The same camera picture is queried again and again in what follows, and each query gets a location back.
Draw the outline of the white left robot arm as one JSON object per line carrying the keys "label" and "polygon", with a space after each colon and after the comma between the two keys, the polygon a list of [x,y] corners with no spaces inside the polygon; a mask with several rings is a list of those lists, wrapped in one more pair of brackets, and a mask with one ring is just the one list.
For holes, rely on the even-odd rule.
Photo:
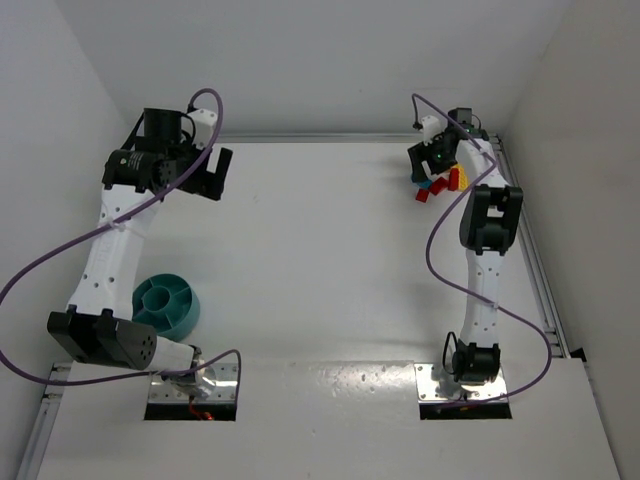
{"label": "white left robot arm", "polygon": [[83,276],[62,312],[50,314],[49,334],[81,364],[155,373],[192,396],[204,365],[194,346],[166,339],[134,319],[134,286],[148,231],[170,189],[218,201],[232,153],[222,149],[208,169],[220,116],[147,108],[102,176],[99,232]]}

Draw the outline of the blue lego brick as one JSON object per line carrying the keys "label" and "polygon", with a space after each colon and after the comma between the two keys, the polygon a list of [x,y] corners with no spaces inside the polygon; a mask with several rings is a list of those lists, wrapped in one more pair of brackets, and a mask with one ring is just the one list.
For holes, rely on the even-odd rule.
{"label": "blue lego brick", "polygon": [[433,183],[431,178],[427,175],[412,174],[410,179],[411,179],[411,182],[414,185],[416,185],[419,189],[428,189]]}

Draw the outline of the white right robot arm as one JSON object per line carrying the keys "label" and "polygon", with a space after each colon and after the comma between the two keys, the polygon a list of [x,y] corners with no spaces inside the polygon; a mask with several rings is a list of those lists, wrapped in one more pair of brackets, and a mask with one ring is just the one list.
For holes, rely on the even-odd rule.
{"label": "white right robot arm", "polygon": [[484,384],[500,369],[499,274],[515,241],[524,194],[499,172],[488,134],[473,124],[472,110],[455,108],[448,116],[446,125],[433,115],[414,122],[423,139],[408,149],[411,180],[433,193],[452,181],[455,168],[468,179],[459,240],[466,251],[469,293],[463,327],[452,336],[455,351],[448,374],[459,383]]}

